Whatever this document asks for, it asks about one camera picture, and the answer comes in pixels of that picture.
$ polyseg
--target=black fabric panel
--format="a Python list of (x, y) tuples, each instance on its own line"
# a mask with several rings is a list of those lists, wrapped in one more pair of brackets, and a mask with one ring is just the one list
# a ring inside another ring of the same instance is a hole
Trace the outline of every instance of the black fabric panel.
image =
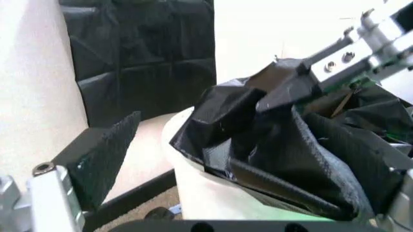
[(216, 84), (211, 0), (60, 0), (90, 126), (195, 103)]
[(111, 128), (88, 128), (52, 160), (67, 168), (83, 211), (96, 210), (115, 184), (139, 122), (133, 112)]

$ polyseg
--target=black bar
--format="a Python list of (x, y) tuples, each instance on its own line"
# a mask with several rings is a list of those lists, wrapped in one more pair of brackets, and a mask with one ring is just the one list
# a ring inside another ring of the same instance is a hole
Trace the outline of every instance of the black bar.
[(94, 231), (176, 185), (174, 170), (153, 178), (103, 204), (96, 212), (87, 212), (83, 232)]

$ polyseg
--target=floor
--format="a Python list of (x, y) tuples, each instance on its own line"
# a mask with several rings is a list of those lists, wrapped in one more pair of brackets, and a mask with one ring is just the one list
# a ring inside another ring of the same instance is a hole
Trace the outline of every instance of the floor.
[[(162, 206), (165, 208), (169, 208), (177, 204), (179, 204), (178, 189), (176, 187), (173, 187), (161, 193), (160, 195), (154, 197), (153, 199), (143, 203), (142, 205), (136, 207), (135, 209), (129, 211), (128, 213), (118, 217), (110, 223), (100, 227), (99, 229), (95, 230), (95, 232), (108, 232), (114, 227), (125, 222), (143, 219), (150, 210), (156, 207)], [(177, 215), (175, 217), (175, 220), (176, 219), (182, 219), (182, 215)]]

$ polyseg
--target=black cloth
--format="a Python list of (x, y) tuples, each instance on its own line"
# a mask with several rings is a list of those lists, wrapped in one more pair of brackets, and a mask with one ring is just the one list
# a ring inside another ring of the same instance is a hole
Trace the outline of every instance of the black cloth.
[(216, 84), (212, 0), (60, 0), (89, 125), (192, 106)]
[(317, 143), (294, 107), (256, 114), (264, 95), (251, 87), (210, 88), (171, 145), (207, 172), (314, 214), (340, 220), (373, 217), (351, 170)]
[[(385, 212), (404, 172), (413, 168), (407, 152), (394, 145), (410, 142), (407, 104), (362, 82), (357, 91), (343, 88), (258, 111), (256, 103), (294, 73), (289, 67), (297, 68), (297, 60), (209, 88), (170, 144), (206, 172), (259, 193), (257, 199), (264, 194), (282, 201), (284, 208), (362, 223)], [(343, 111), (329, 118), (348, 94)]]

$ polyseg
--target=black fabric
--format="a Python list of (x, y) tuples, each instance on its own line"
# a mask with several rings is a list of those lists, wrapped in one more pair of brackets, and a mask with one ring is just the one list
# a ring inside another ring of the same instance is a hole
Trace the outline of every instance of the black fabric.
[(111, 128), (88, 128), (52, 160), (67, 168), (83, 211), (96, 210), (114, 185), (139, 122), (133, 112)]
[[(206, 172), (257, 192), (257, 199), (276, 199), (266, 204), (283, 201), (298, 212), (367, 222), (388, 209), (412, 168), (404, 142), (412, 132), (408, 104), (360, 82), (308, 103), (257, 110), (254, 102), (271, 99), (297, 63), (280, 60), (253, 77), (209, 88), (170, 144)], [(333, 112), (333, 119), (318, 115)], [(403, 145), (403, 153), (390, 143)]]
[(307, 115), (306, 123), (322, 146), (349, 165), (374, 212), (385, 213), (402, 183), (400, 170), (413, 168), (412, 161), (368, 130), (342, 126), (316, 114)]
[[(256, 114), (255, 105), (264, 94), (250, 87), (210, 88), (171, 145), (207, 172), (288, 199), (312, 213), (341, 220), (371, 218), (368, 200), (350, 169), (317, 144), (295, 108)], [(251, 169), (241, 170), (236, 160)], [(251, 170), (265, 175), (257, 177)]]
[(60, 0), (89, 125), (196, 103), (216, 83), (212, 0)]
[[(232, 134), (251, 125), (255, 104), (264, 94), (261, 90), (249, 87), (209, 88), (195, 105), (191, 117), (172, 139), (172, 146), (198, 163), (206, 160), (211, 168), (225, 175), (229, 156), (226, 141)], [(224, 154), (222, 150), (227, 150), (227, 157), (218, 155)]]
[(380, 86), (374, 85), (353, 94), (345, 111), (335, 117), (334, 121), (367, 129), (382, 138), (412, 144), (413, 120), (405, 104)]

